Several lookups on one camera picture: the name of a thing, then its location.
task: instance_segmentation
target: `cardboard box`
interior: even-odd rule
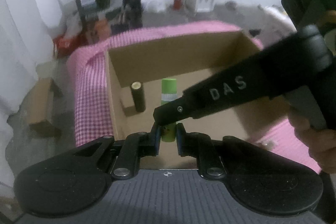
[[[161,79],[177,78],[178,95],[259,50],[242,32],[203,33],[170,37],[106,52],[106,79],[116,140],[130,133],[150,131],[153,111],[161,103]],[[147,109],[136,113],[130,93],[134,81],[144,83]],[[201,119],[183,121],[187,132],[201,132],[212,139],[225,135],[246,139],[263,134],[282,119],[289,107],[282,98],[246,103]],[[180,169],[196,167],[196,160],[178,156],[174,143],[160,144],[158,157],[142,158],[142,168]]]
[[[62,92],[51,77],[39,79],[29,94],[27,122],[41,137],[60,134],[52,123],[54,96],[60,97]]]

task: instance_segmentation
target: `dark cylinder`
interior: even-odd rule
[[[146,102],[145,102],[145,92],[143,89],[143,83],[141,82],[132,83],[131,93],[133,97],[135,110],[137,112],[144,112],[146,110]]]

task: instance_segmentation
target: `orange object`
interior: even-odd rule
[[[180,10],[182,7],[182,0],[174,0],[173,9]]]
[[[94,25],[94,29],[97,31],[99,40],[105,40],[109,38],[112,34],[111,28],[109,26],[107,19],[97,21]]]

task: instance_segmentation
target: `human hand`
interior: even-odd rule
[[[316,22],[318,27],[322,27],[326,23],[335,23],[336,24],[336,11],[329,10],[326,11],[323,16]]]
[[[336,131],[325,129],[317,131],[310,127],[309,121],[295,109],[288,114],[290,124],[295,128],[295,136],[309,148],[309,155],[317,161],[322,170],[336,173]]]

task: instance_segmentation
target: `pink checkered cloth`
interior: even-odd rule
[[[110,37],[98,44],[77,49],[68,59],[67,67],[75,88],[75,137],[80,146],[104,135],[113,135],[112,121],[105,77],[104,52],[144,41],[205,32],[238,31],[239,28],[219,21],[201,21],[179,26],[143,28]],[[258,40],[255,44],[263,48]],[[276,143],[272,150],[281,156],[297,161],[316,172],[320,167],[309,157],[308,148],[294,135],[288,120],[266,132],[262,140]]]

